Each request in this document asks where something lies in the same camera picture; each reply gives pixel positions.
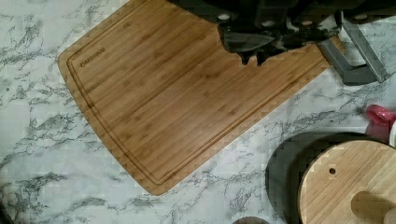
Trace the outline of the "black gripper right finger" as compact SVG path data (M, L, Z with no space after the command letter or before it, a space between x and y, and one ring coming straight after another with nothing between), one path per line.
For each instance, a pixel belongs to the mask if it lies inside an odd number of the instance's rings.
M257 65L261 66L266 60L283 52L299 49L309 44L317 44L325 41L341 31L342 14L335 12L327 16L319 24L294 26L290 20L286 22L278 37L260 47L257 54Z

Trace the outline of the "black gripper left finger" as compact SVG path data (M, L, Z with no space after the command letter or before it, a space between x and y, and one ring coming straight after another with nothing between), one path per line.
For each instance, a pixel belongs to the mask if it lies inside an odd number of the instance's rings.
M252 57L257 60L257 65L262 65L269 54L265 51L268 44L275 38L261 32L238 31L232 26L218 25L219 38L224 49L230 53L237 54L242 65L247 65Z

